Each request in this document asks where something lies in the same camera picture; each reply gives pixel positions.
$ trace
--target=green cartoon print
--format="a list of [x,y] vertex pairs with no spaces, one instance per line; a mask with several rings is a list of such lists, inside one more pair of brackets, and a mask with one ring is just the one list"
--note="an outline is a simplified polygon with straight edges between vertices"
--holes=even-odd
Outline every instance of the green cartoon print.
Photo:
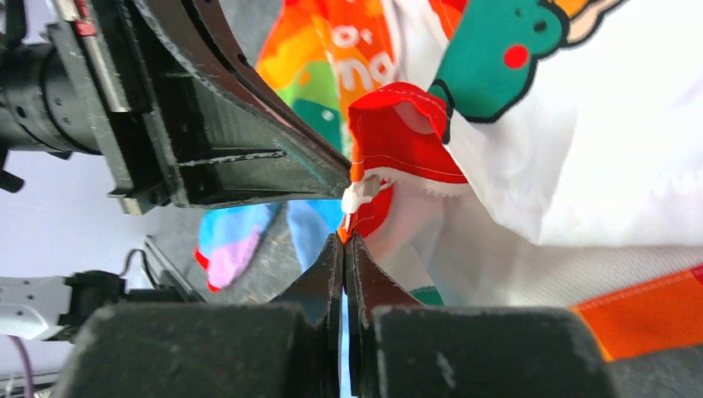
[[535,0],[471,0],[429,93],[466,120],[498,120],[529,89],[537,61],[557,50],[569,19]]

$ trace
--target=gray surface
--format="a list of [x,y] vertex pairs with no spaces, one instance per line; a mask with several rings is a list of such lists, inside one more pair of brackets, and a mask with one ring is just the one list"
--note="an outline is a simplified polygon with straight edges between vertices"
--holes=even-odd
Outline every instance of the gray surface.
[[657,352],[610,368],[621,398],[703,397],[703,346]]
[[[242,50],[253,62],[282,0],[221,0]],[[219,294],[206,289],[206,276],[193,259],[203,211],[169,208],[155,240],[169,259],[213,302],[263,302],[275,296],[300,273],[283,213],[279,214],[253,264]],[[616,362],[610,367],[622,398],[703,397],[703,346],[659,352]]]

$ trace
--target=orange fabric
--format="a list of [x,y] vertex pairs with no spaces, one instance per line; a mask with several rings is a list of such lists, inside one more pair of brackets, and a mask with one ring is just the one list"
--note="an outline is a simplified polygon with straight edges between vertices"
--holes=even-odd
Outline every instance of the orange fabric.
[[572,308],[618,360],[703,343],[703,266],[623,289]]

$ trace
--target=screw hole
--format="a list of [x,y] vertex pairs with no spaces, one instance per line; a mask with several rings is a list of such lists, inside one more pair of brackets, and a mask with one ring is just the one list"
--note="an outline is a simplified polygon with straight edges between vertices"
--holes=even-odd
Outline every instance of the screw hole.
[[249,65],[249,62],[246,60],[246,56],[244,54],[237,54],[237,59],[240,60],[242,65],[246,66],[247,68],[251,67],[251,65]]
[[153,205],[157,205],[157,204],[158,204],[158,200],[159,200],[158,192],[156,192],[156,191],[151,191],[151,192],[149,193],[149,202],[151,202],[151,204],[153,204]]

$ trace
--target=black plastic part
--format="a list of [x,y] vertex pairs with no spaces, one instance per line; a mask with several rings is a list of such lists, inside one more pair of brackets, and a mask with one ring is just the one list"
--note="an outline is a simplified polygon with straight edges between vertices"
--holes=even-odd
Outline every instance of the black plastic part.
[[[226,24],[203,30],[200,3],[138,0],[122,14],[138,43],[153,109],[144,122],[172,201],[217,208],[340,197],[349,162],[255,71],[242,66],[248,75],[238,77],[238,66],[223,66],[213,41],[236,41]],[[216,2],[207,6],[222,15]]]
[[16,193],[24,186],[24,180],[3,170],[5,168],[5,162],[7,161],[7,155],[7,150],[0,147],[0,190]]
[[311,371],[319,377],[321,389],[315,396],[339,396],[340,391],[343,251],[339,236],[330,235],[315,264],[271,300],[299,305],[316,334],[308,349],[317,358]]
[[49,339],[51,341],[73,341],[95,310],[118,303],[125,290],[124,279],[104,271],[73,274],[66,278],[65,284],[73,289],[69,313],[59,317],[59,326],[65,328]]
[[[110,15],[117,17],[116,5],[112,3],[114,10]],[[169,195],[165,187],[162,189],[164,177],[141,118],[135,114],[114,114],[106,110],[95,83],[94,70],[70,23],[58,21],[47,26],[47,32],[80,98],[85,118],[95,132],[99,151],[104,155],[113,176],[115,188],[110,196],[118,198],[125,212],[130,214],[143,214],[164,203]],[[128,47],[119,56],[133,59]],[[159,203],[149,200],[153,192],[162,199]]]
[[0,55],[0,143],[11,150],[98,153],[85,110],[51,44]]
[[322,397],[320,353],[295,304],[118,305],[80,331],[52,396]]
[[124,295],[129,303],[183,303],[184,298],[175,288],[132,289]]
[[375,355],[370,332],[373,309],[379,305],[422,307],[371,258],[363,238],[355,233],[345,245],[345,280],[349,305],[349,372],[353,396],[376,390],[376,369],[368,366]]
[[2,45],[13,48],[22,44],[27,35],[27,13],[24,0],[5,0],[5,29]]
[[566,309],[379,307],[372,325],[366,364],[377,380],[364,397],[616,396],[589,330]]

